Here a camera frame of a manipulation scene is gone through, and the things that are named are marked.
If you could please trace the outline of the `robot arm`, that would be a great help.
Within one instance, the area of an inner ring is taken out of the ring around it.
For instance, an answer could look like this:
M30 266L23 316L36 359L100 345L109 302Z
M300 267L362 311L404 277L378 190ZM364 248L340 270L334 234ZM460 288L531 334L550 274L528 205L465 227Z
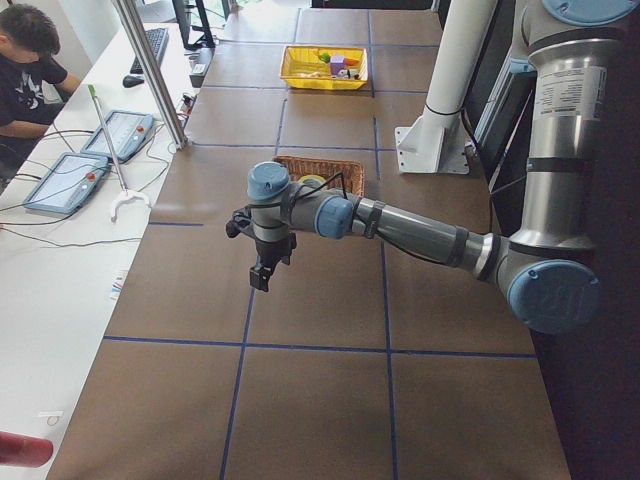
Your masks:
M249 204L228 222L229 236L256 244L251 285L266 290L288 263L297 231L339 239L380 238L432 263L461 268L496 285L529 328L560 334L589 322L600 282L582 256L593 247L583 228L585 176L601 120L611 60L635 1L520 1L512 67L536 76L520 228L509 237L476 234L322 183L293 181L268 161L248 173Z

